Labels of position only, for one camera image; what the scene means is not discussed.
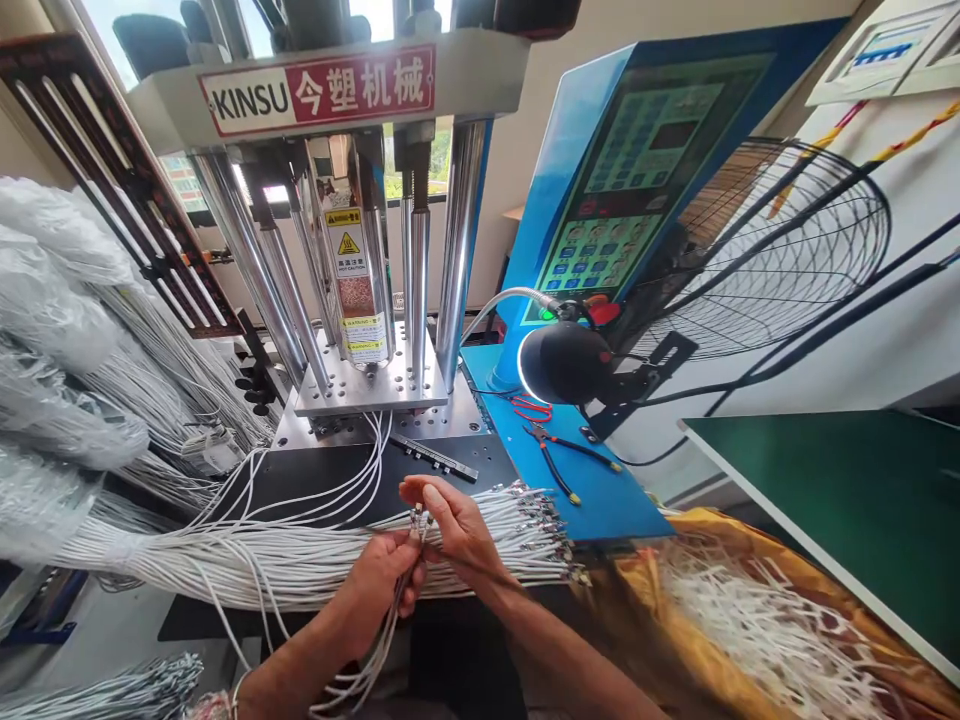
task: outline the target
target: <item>kinsu sign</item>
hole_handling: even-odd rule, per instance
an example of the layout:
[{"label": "kinsu sign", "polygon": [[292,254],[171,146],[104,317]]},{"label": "kinsu sign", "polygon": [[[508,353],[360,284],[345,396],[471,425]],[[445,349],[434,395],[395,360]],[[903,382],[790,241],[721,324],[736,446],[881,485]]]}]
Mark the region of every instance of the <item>kinsu sign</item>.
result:
[{"label": "kinsu sign", "polygon": [[433,109],[436,48],[201,75],[221,137]]}]

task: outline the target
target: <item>wire cutter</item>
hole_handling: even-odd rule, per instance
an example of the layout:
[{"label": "wire cutter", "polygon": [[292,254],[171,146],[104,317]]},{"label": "wire cutter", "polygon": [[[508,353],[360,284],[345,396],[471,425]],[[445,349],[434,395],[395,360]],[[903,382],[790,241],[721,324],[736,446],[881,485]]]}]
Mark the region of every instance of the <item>wire cutter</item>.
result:
[{"label": "wire cutter", "polygon": [[523,429],[528,433],[533,435],[534,439],[540,443],[540,449],[543,451],[543,459],[547,461],[547,466],[550,468],[550,472],[553,473],[553,478],[557,481],[557,485],[560,486],[560,489],[563,490],[563,494],[567,496],[567,499],[572,502],[574,505],[580,504],[580,498],[577,496],[573,490],[570,489],[570,486],[564,482],[563,478],[560,476],[560,471],[557,469],[557,466],[553,462],[553,458],[550,457],[550,450],[547,448],[547,441],[554,442],[557,445],[563,445],[568,447],[571,450],[576,450],[577,452],[583,453],[584,455],[589,455],[594,460],[606,465],[608,468],[614,472],[621,472],[623,466],[619,463],[613,462],[610,458],[606,458],[598,452],[591,450],[590,448],[585,448],[582,445],[577,445],[572,443],[569,440],[564,440],[563,438],[558,438],[554,435],[548,433],[543,425],[536,422],[531,422],[531,427],[523,426]]}]

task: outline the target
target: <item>control panel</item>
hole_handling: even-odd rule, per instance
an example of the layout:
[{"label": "control panel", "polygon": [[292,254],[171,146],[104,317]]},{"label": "control panel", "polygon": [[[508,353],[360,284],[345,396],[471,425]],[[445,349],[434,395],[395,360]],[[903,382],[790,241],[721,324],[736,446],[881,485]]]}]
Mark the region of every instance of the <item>control panel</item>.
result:
[{"label": "control panel", "polygon": [[[581,163],[536,288],[618,298],[772,53],[628,69]],[[523,325],[551,317],[534,304]]]}]

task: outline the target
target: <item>electrical panel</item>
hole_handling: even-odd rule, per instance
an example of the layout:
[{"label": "electrical panel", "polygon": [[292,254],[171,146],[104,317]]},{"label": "electrical panel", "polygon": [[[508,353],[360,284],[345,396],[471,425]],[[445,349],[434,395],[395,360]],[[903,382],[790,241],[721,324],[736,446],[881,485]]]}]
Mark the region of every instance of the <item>electrical panel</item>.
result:
[{"label": "electrical panel", "polygon": [[886,0],[817,83],[808,105],[960,86],[960,0]]},{"label": "electrical panel", "polygon": [[[619,297],[772,59],[756,53],[627,70],[534,287],[559,300]],[[549,319],[530,304],[522,324]]]}]

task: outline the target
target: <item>metal platform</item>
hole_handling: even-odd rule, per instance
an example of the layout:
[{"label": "metal platform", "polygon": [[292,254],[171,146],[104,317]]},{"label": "metal platform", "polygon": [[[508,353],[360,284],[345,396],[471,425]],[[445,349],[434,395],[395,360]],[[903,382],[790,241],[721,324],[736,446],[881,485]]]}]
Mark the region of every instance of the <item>metal platform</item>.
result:
[{"label": "metal platform", "polygon": [[[304,450],[373,442],[370,426],[355,414],[333,415],[325,424],[318,424],[318,432],[314,432],[310,427],[310,420],[297,416],[298,402],[297,393],[291,392],[270,446],[271,450]],[[393,429],[412,440],[490,434],[462,373],[457,373],[454,391],[446,405],[421,412],[395,412]]]},{"label": "metal platform", "polygon": [[294,412],[299,417],[311,418],[445,405],[447,391],[437,369],[430,337],[425,338],[422,386],[413,381],[412,368],[407,364],[403,323],[395,324],[394,337],[399,340],[398,349],[390,362],[376,370],[363,371],[350,360],[341,359],[336,346],[329,344],[323,331],[318,333],[317,340],[324,348],[323,365],[333,387],[318,387],[313,370],[307,368]]}]

